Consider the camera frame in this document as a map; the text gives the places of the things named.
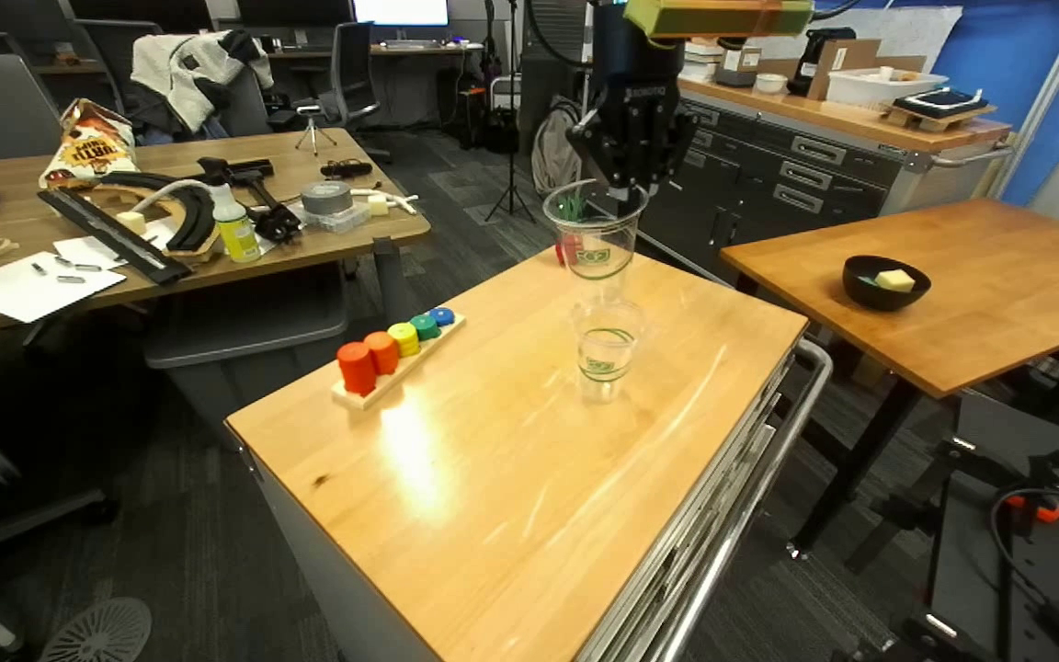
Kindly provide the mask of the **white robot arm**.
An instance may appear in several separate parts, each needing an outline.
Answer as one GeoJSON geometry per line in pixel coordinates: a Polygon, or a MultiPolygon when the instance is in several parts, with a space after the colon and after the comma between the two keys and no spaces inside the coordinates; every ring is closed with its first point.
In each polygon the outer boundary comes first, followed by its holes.
{"type": "Polygon", "coordinates": [[[682,40],[655,45],[624,5],[595,8],[593,102],[568,141],[613,191],[639,198],[677,174],[694,133],[682,67],[682,40]]]}

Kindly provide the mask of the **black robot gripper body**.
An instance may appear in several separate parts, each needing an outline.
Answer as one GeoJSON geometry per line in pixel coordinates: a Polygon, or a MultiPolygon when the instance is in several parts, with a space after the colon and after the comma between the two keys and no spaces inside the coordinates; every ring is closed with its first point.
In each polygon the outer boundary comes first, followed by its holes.
{"type": "Polygon", "coordinates": [[[655,191],[677,176],[693,133],[694,121],[682,108],[682,88],[667,81],[610,84],[568,141],[610,187],[655,191]]]}

